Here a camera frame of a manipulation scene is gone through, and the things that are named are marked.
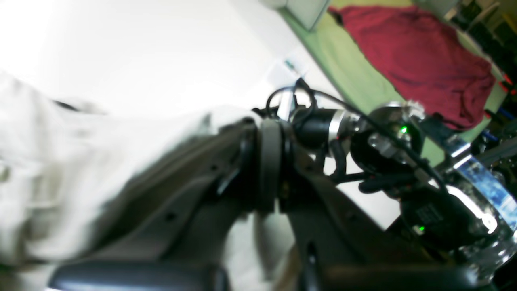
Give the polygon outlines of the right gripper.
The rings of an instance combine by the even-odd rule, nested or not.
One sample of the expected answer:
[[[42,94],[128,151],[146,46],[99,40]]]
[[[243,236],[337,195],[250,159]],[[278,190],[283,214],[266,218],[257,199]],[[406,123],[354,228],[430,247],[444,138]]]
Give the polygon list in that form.
[[[360,130],[360,113],[346,103],[343,109],[322,108],[317,97],[334,97],[309,87],[304,79],[270,94],[264,108],[253,108],[261,118],[273,118],[292,128],[296,140],[306,149],[335,155],[335,144]]]

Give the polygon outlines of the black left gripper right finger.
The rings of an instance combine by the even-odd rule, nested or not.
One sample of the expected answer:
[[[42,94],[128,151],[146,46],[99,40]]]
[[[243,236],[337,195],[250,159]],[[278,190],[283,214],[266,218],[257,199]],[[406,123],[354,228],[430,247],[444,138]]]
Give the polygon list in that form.
[[[285,214],[294,291],[490,291],[474,265],[436,261],[382,230],[269,120],[269,213]]]

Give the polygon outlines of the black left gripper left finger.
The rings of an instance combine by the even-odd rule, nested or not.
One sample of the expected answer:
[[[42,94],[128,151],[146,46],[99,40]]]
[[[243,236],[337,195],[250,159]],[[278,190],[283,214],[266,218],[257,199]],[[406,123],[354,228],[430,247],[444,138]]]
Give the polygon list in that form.
[[[135,226],[92,256],[59,267],[50,291],[230,291],[227,233],[271,212],[271,121],[245,118],[187,147],[181,177],[161,176],[129,207]]]

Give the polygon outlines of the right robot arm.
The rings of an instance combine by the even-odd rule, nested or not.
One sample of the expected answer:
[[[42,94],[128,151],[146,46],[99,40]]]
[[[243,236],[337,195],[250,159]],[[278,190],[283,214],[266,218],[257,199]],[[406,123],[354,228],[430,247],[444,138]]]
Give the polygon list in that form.
[[[420,103],[391,101],[364,114],[299,79],[253,111],[290,125],[320,166],[333,157],[335,184],[359,181],[362,193],[399,201],[417,242],[472,267],[480,283],[515,258],[516,198]]]

